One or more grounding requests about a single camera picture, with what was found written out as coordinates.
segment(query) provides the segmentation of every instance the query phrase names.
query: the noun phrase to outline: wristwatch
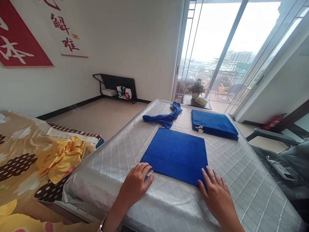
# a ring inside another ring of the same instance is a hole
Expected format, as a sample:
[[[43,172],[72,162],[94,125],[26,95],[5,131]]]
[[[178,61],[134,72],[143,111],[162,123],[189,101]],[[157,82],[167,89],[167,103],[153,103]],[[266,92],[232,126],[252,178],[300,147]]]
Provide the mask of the wristwatch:
[[[104,232],[104,231],[102,230],[102,227],[103,227],[103,225],[104,225],[105,218],[106,218],[106,217],[103,218],[103,220],[102,220],[102,222],[101,222],[99,228],[97,229],[97,232]]]

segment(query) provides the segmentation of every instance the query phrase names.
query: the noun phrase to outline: white box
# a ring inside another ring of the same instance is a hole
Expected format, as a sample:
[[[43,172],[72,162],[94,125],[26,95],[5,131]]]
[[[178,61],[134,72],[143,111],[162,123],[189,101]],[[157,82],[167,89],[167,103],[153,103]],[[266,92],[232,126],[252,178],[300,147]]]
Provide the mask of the white box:
[[[117,95],[117,91],[111,90],[111,89],[104,89],[104,90],[102,90],[102,94],[112,97],[112,96]]]

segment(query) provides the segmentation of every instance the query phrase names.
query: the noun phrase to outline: shopping bag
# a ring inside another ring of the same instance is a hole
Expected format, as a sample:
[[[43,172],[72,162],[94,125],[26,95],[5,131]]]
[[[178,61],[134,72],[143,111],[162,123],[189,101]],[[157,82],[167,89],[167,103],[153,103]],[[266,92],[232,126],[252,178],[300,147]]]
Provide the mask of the shopping bag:
[[[117,86],[118,97],[122,99],[130,100],[132,98],[131,89],[124,86]]]

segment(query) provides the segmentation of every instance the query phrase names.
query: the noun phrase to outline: tiled floor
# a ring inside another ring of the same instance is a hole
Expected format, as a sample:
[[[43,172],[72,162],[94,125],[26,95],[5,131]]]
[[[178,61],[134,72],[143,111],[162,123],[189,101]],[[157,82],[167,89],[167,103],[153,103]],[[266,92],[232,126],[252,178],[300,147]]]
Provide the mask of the tiled floor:
[[[106,97],[53,117],[48,121],[75,130],[100,134],[107,141],[146,106],[147,104],[141,102],[132,105],[130,101],[121,101]],[[236,125],[245,137],[250,135],[255,128],[254,126],[241,123],[236,123]],[[287,148],[282,142],[262,137],[254,138],[250,141],[250,144],[277,153]]]

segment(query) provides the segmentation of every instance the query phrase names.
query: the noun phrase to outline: calligraphy scroll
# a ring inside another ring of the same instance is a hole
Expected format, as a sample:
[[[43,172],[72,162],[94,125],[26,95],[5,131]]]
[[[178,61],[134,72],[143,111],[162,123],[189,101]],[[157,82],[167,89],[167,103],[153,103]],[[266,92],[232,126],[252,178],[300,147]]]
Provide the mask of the calligraphy scroll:
[[[62,0],[33,0],[40,11],[61,55],[85,57],[79,34],[72,29],[65,2]]]
[[[54,67],[10,0],[0,1],[0,61],[5,67]]]

